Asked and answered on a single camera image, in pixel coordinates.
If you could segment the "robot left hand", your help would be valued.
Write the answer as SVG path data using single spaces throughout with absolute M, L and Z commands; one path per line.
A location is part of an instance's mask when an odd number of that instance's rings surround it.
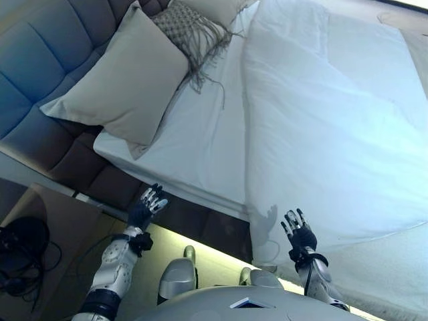
M 156 214 L 168 204 L 163 186 L 157 183 L 151 185 L 139 198 L 128 215 L 128 226 L 145 231 Z

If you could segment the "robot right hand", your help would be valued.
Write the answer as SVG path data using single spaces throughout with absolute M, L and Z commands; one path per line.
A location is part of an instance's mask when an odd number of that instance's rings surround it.
M 300 209 L 289 210 L 280 222 L 293 248 L 316 250 L 318 242 Z

